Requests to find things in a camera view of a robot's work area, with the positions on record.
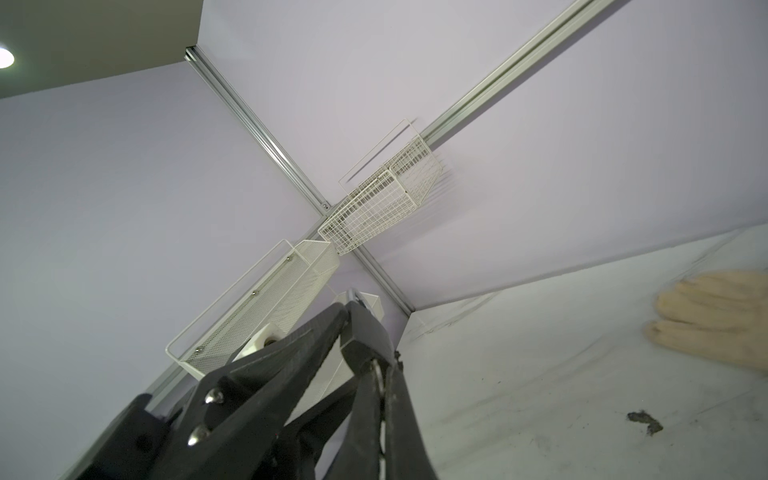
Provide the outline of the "black padlock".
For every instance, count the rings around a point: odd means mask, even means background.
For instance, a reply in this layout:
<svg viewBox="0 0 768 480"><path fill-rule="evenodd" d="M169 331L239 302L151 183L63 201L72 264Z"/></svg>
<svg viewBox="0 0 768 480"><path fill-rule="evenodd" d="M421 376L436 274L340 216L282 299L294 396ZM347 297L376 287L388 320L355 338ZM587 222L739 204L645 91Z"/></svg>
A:
<svg viewBox="0 0 768 480"><path fill-rule="evenodd" d="M373 360L383 364L383 370L396 366L394 346L379 320L359 302L348 302L345 308L349 319L341 331L340 349L352 373L362 376Z"/></svg>

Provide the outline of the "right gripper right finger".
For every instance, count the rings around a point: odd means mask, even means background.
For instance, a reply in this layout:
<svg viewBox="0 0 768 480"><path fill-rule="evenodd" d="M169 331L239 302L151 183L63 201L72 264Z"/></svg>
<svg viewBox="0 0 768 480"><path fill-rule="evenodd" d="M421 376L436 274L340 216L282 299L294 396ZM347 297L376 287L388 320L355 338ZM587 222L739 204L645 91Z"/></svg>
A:
<svg viewBox="0 0 768 480"><path fill-rule="evenodd" d="M387 370L383 405L385 478L437 479L426 452L405 377L397 365Z"/></svg>

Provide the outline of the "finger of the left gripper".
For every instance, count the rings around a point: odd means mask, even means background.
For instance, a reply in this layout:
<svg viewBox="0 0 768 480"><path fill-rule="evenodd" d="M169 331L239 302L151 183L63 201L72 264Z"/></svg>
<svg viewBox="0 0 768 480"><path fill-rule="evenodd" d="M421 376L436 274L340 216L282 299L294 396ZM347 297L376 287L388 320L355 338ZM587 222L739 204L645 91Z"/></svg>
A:
<svg viewBox="0 0 768 480"><path fill-rule="evenodd" d="M258 479L315 479L322 451L352 410L353 378L283 428L257 469Z"/></svg>

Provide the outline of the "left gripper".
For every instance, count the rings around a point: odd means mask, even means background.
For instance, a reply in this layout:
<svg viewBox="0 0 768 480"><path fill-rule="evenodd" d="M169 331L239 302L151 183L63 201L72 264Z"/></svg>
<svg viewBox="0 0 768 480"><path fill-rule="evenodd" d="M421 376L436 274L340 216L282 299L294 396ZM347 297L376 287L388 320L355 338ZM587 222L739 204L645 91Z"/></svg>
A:
<svg viewBox="0 0 768 480"><path fill-rule="evenodd" d="M206 375L167 440L169 424L146 409L152 395L136 396L77 462L74 478L251 478L349 319L335 303L284 339Z"/></svg>

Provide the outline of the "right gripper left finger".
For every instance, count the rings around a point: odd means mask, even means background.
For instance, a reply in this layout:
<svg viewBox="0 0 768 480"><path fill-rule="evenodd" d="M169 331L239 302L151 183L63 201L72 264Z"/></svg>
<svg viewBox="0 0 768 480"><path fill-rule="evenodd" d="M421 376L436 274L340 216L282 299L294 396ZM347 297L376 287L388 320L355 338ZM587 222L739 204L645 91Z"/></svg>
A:
<svg viewBox="0 0 768 480"><path fill-rule="evenodd" d="M358 383L344 440L325 479L364 480L380 477L380 431L371 365Z"/></svg>

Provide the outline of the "key with ring middle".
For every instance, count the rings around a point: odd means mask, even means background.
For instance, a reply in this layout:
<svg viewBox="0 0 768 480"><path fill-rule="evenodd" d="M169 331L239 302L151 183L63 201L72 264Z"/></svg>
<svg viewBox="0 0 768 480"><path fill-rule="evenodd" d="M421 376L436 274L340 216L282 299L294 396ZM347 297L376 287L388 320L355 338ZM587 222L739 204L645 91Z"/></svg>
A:
<svg viewBox="0 0 768 480"><path fill-rule="evenodd" d="M379 420L384 419L385 407L385 378L381 369L380 362L376 359L371 361L371 371L373 372L375 390L377 395L377 413Z"/></svg>

